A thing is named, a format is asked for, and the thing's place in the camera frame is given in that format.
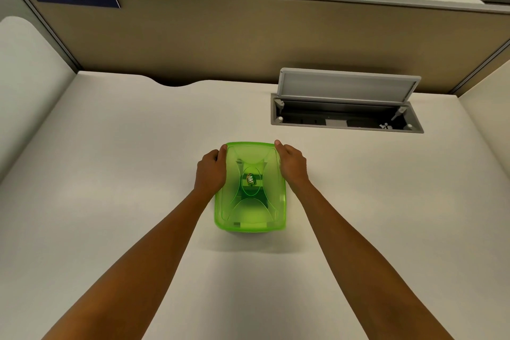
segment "hand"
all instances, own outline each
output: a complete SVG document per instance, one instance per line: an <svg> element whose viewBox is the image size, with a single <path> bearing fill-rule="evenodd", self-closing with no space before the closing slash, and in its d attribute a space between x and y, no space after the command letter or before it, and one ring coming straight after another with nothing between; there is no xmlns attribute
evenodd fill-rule
<svg viewBox="0 0 510 340"><path fill-rule="evenodd" d="M205 154L197 164L194 191L211 199L225 185L226 144Z"/></svg>
<svg viewBox="0 0 510 340"><path fill-rule="evenodd" d="M282 175L289 183L292 191L295 192L295 189L309 184L307 160L303 157L301 151L288 144L283 145L280 140L274 141L274 147L280 155Z"/></svg>

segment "person's right arm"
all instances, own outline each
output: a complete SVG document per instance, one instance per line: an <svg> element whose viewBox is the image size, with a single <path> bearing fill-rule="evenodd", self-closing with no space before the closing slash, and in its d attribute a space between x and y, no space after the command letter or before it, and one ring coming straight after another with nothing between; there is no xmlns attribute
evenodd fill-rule
<svg viewBox="0 0 510 340"><path fill-rule="evenodd" d="M370 340L452 340L388 261L310 182L302 153L274 143L284 179L304 211L338 285Z"/></svg>

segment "person's left hand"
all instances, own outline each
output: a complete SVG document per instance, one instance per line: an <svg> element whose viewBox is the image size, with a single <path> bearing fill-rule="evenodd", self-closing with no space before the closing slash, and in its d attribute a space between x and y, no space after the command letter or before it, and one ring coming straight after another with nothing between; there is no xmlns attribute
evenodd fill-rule
<svg viewBox="0 0 510 340"><path fill-rule="evenodd" d="M212 150L198 162L194 191L212 198L225 185L226 148L224 144L220 150Z"/></svg>

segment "white tabletop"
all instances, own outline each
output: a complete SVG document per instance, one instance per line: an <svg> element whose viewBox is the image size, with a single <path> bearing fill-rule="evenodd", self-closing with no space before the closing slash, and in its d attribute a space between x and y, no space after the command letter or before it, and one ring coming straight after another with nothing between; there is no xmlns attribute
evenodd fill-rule
<svg viewBox="0 0 510 340"><path fill-rule="evenodd" d="M272 126L276 86L80 73L0 185L0 338L41 338L192 189L222 143L303 151L328 200L457 339L510 332L510 181L455 96L413 94L424 134ZM288 190L287 228L203 213L146 339L363 339Z"/></svg>

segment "translucent green box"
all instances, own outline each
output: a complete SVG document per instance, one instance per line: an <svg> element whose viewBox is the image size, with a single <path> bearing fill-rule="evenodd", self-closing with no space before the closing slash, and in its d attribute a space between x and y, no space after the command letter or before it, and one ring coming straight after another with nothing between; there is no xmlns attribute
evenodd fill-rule
<svg viewBox="0 0 510 340"><path fill-rule="evenodd" d="M227 144L226 182L214 204L216 226L238 232L282 230L285 196L280 156L273 144Z"/></svg>

